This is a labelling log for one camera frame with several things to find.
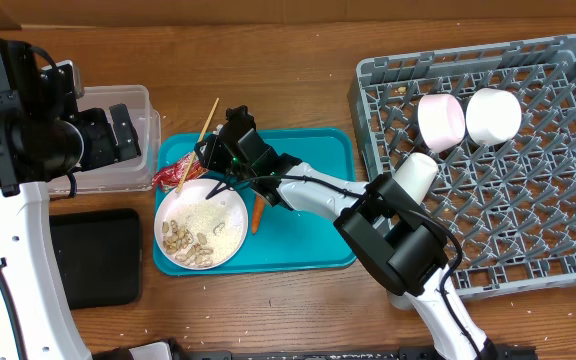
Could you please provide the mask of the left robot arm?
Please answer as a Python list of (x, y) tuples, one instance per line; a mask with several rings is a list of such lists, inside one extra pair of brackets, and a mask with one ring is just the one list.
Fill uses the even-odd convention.
[(48, 184), (136, 158), (122, 104), (79, 110), (74, 66), (0, 39), (0, 359), (87, 359), (49, 224)]

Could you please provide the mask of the pile of peanuts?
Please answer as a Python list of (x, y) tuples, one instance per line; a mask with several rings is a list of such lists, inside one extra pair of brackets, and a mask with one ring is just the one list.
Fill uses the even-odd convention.
[(185, 267), (207, 268), (213, 265), (214, 250), (208, 246), (202, 233), (193, 234), (185, 225), (177, 221), (164, 221), (162, 224), (164, 252)]

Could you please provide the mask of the pink bowl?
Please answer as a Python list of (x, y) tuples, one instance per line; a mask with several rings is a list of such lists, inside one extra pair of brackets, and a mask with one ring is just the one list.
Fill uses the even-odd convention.
[(458, 145), (466, 131), (462, 107), (451, 94), (423, 96), (418, 104), (417, 121), (424, 143), (435, 153)]

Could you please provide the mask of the large white plate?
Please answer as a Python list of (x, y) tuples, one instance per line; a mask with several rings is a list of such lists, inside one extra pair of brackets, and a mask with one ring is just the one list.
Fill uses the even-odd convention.
[[(240, 250), (246, 238), (249, 219), (242, 197), (233, 191), (210, 196), (209, 192), (216, 185), (216, 180), (208, 178), (187, 181), (181, 190), (167, 193), (157, 208), (155, 244), (165, 259), (185, 270), (204, 271), (226, 263)], [(185, 267), (164, 252), (162, 224), (171, 220), (185, 225), (193, 234), (206, 236), (208, 246), (214, 250), (212, 266)]]

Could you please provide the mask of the red snack wrapper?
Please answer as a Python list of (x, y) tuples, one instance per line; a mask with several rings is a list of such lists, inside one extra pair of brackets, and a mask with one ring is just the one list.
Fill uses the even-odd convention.
[(195, 153), (187, 153), (172, 165), (159, 170), (152, 178), (152, 185), (167, 192), (177, 188), (182, 181), (189, 181), (206, 174), (204, 168), (196, 159)]

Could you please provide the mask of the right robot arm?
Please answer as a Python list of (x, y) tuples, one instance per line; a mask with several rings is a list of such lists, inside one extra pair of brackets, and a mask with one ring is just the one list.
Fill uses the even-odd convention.
[(397, 178), (350, 182), (278, 154), (251, 130), (241, 139), (210, 135), (194, 147), (200, 164), (223, 174), (214, 197), (248, 185), (269, 205), (309, 212), (333, 223), (368, 273), (400, 302), (418, 312), (443, 359), (495, 359), (494, 343), (474, 324), (456, 293), (452, 275), (463, 250), (455, 235), (421, 206), (435, 161), (406, 159)]

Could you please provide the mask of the white bowl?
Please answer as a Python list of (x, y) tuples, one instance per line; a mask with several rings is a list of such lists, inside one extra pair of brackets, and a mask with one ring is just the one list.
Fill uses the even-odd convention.
[(512, 139), (519, 131), (522, 110), (513, 93), (482, 88), (470, 98), (466, 108), (466, 127), (479, 145), (497, 145)]

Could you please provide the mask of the orange carrot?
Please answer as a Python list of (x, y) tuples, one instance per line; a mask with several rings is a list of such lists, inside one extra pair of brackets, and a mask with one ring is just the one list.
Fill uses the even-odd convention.
[(255, 198), (255, 202), (254, 202), (254, 206), (253, 206), (253, 212), (252, 212), (252, 217), (251, 217), (251, 233), (253, 235), (255, 235), (260, 227), (260, 223), (261, 223), (261, 219), (263, 216), (263, 212), (264, 212), (264, 208), (265, 208), (265, 201), (264, 199), (257, 195)]

